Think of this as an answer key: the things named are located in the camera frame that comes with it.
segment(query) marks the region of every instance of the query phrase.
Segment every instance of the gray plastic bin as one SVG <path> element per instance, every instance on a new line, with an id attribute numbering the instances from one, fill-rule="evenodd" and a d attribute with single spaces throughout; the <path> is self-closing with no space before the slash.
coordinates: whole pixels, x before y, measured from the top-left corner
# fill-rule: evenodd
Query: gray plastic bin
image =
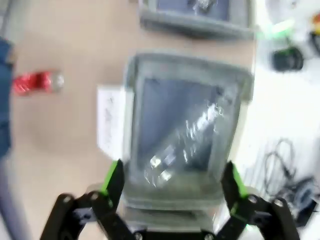
<path id="1" fill-rule="evenodd" d="M 254 38 L 254 1 L 212 2 L 212 6 L 203 11 L 198 9 L 197 0 L 139 0 L 140 24 L 193 37 Z"/>
<path id="2" fill-rule="evenodd" d="M 124 199 L 139 209 L 199 210 L 223 199 L 220 178 L 253 77 L 239 67 L 185 55 L 140 53 L 133 89 Z"/>

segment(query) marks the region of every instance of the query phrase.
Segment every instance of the paper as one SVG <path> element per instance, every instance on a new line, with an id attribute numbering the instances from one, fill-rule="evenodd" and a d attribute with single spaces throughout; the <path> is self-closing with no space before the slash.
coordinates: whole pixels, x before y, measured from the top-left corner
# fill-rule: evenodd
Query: paper
<path id="1" fill-rule="evenodd" d="M 97 89 L 97 144 L 114 161 L 130 157 L 133 100 L 124 87 Z"/>

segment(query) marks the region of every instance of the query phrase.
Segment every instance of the cardboard surface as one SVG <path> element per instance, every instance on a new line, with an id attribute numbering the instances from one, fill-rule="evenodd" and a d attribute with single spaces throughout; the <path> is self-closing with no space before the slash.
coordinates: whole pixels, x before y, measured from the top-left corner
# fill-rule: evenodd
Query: cardboard surface
<path id="1" fill-rule="evenodd" d="M 137 5 L 125 0 L 31 0 L 16 73 L 59 69 L 57 94 L 13 97 L 12 134 L 23 204 L 39 239 L 56 197 L 82 195 L 110 166 L 97 146 L 97 86 L 119 85 L 137 51 L 169 49 L 251 69 L 252 41 L 188 39 L 140 29 Z M 102 239 L 95 226 L 80 239 Z"/>

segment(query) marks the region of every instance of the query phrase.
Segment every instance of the person's leg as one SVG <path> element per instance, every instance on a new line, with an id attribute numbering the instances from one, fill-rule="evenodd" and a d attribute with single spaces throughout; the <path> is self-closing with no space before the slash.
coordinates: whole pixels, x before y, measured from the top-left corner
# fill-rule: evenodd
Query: person's leg
<path id="1" fill-rule="evenodd" d="M 25 211 L 15 181 L 12 159 L 7 156 L 0 159 L 0 215 L 10 240 L 30 240 Z"/>

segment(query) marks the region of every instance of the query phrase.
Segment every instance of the screw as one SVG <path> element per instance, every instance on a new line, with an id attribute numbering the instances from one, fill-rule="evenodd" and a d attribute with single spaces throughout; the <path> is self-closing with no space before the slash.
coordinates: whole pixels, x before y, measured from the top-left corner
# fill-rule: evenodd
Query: screw
<path id="1" fill-rule="evenodd" d="M 67 203 L 71 200 L 71 197 L 70 196 L 66 196 L 64 199 L 63 199 L 63 202 L 64 203 Z"/>
<path id="2" fill-rule="evenodd" d="M 204 240 L 214 240 L 214 236 L 212 234 L 207 234 L 204 236 Z"/>
<path id="3" fill-rule="evenodd" d="M 97 200 L 98 197 L 99 197 L 98 193 L 94 193 L 94 194 L 92 194 L 91 199 Z"/>
<path id="4" fill-rule="evenodd" d="M 135 236 L 135 240 L 142 240 L 142 239 L 143 239 L 143 237 L 142 237 L 142 235 L 141 235 L 140 232 L 136 232 L 136 233 L 134 234 L 134 236 Z"/>
<path id="5" fill-rule="evenodd" d="M 274 204 L 277 205 L 278 207 L 282 208 L 284 206 L 284 204 L 282 203 L 282 201 L 280 201 L 279 199 L 274 200 Z"/>
<path id="6" fill-rule="evenodd" d="M 249 196 L 249 201 L 252 202 L 253 204 L 257 203 L 257 198 L 255 196 Z"/>

